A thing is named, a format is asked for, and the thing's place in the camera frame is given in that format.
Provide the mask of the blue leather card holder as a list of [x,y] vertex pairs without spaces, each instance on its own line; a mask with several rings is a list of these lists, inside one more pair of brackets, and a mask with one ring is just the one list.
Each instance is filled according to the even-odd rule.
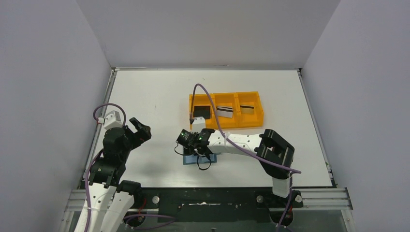
[[209,155],[209,159],[205,156],[198,156],[198,153],[194,148],[183,148],[183,165],[191,164],[205,164],[205,163],[214,163],[217,162],[217,155]]

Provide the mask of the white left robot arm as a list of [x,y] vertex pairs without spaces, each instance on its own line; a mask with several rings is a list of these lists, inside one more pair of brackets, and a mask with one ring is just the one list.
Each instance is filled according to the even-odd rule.
[[132,117],[127,125],[107,129],[102,149],[87,169],[86,199],[76,232],[115,232],[132,206],[146,201],[139,182],[123,180],[127,159],[134,149],[151,139],[151,128]]

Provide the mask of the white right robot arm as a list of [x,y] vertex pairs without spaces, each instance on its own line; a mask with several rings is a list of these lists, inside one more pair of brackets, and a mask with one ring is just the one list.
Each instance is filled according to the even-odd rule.
[[287,198],[291,192],[291,176],[299,174],[291,168],[295,148],[276,131],[265,129],[259,134],[228,134],[215,129],[191,132],[183,129],[176,143],[183,155],[197,155],[208,160],[213,154],[229,153],[255,158],[272,178],[272,193]]

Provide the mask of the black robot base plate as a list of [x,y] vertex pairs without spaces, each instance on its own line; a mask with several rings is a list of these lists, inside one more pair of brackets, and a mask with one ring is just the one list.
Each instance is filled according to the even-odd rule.
[[169,222],[280,222],[288,226],[293,211],[304,206],[302,194],[292,190],[279,197],[269,187],[240,188],[143,188],[127,214],[166,215],[157,221]]

